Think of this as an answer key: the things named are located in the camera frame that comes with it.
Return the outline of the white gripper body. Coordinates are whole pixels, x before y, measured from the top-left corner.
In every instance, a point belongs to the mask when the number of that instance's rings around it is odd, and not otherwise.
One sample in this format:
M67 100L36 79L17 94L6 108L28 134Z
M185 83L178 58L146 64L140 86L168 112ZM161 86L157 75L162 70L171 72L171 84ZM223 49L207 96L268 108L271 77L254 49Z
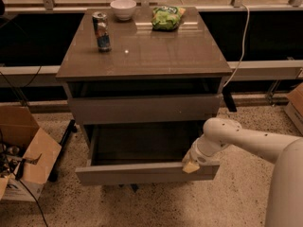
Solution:
M196 166L206 165L210 162L210 158L220 150L220 144L206 137L200 137L192 143L182 162L184 164L193 163Z

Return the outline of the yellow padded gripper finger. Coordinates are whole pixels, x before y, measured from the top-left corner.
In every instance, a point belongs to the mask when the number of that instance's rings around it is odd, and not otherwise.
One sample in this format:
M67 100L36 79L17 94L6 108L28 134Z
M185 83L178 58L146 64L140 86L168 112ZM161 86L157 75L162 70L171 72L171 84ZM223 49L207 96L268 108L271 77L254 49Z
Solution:
M200 169L200 166L198 163L196 162L193 162L191 160L189 161L186 161L184 163L184 166L183 166L183 171L186 172L187 174L191 174L193 172L196 172Z

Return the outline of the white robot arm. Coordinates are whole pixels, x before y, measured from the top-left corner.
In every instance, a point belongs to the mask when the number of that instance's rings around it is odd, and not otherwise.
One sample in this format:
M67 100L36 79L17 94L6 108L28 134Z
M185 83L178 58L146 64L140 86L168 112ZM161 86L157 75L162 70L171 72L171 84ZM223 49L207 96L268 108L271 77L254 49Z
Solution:
M303 138L246 130L235 120L213 117L183 158L183 171L199 170L231 145L274 165L265 227L303 227Z

